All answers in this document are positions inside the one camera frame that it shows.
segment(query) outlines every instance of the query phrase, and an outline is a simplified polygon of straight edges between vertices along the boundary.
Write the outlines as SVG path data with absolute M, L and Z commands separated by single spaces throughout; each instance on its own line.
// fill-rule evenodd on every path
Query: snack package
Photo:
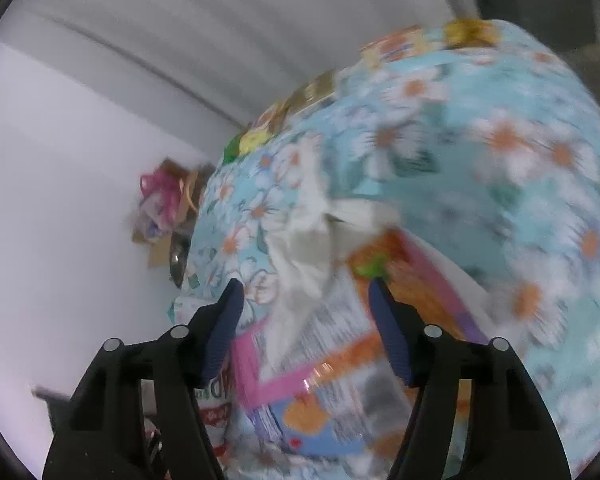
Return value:
M 417 390 L 402 385 L 384 353 L 367 302 L 376 276 L 425 322 L 456 338 L 484 341 L 422 250 L 402 231 L 388 230 L 339 267 L 278 369 L 262 361 L 263 322 L 233 341 L 237 399 L 263 440 L 300 455 L 343 457 L 363 474 L 382 474 L 391 465 Z M 458 416 L 466 417 L 469 399 L 470 388 L 462 384 Z
M 204 390 L 196 389 L 194 392 L 214 454 L 222 456 L 226 451 L 225 434 L 231 415 L 232 381 L 229 360 L 224 361 L 218 377 L 212 379 Z
M 460 18 L 444 27 L 445 43 L 448 48 L 496 47 L 500 41 L 500 31 L 488 20 Z
M 420 56 L 433 49 L 422 28 L 414 26 L 366 44 L 360 49 L 360 56 L 366 62 L 368 69 L 377 70 L 383 63 Z
M 285 121 L 295 124 L 308 115 L 331 106 L 335 101 L 335 71 L 328 70 L 291 94 L 285 102 Z
M 238 155 L 254 152 L 279 134 L 286 115 L 286 105 L 276 101 L 267 108 L 251 128 L 238 139 Z

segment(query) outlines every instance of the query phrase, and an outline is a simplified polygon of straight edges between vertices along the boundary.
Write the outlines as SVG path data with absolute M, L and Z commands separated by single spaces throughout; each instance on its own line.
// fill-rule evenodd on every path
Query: light blue blanket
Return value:
M 336 104 L 220 166 L 192 238 L 187 295 L 217 298 L 237 275 L 240 329 L 267 315 L 278 277 L 264 233 L 296 201 L 299 137 L 318 132 L 331 197 L 395 205 L 404 227 L 490 293 L 485 310 L 538 386 L 575 476 L 600 449 L 600 108 L 545 46 L 493 23 L 495 49 L 344 71 Z M 346 464 L 276 454 L 242 421 L 229 476 L 354 476 Z

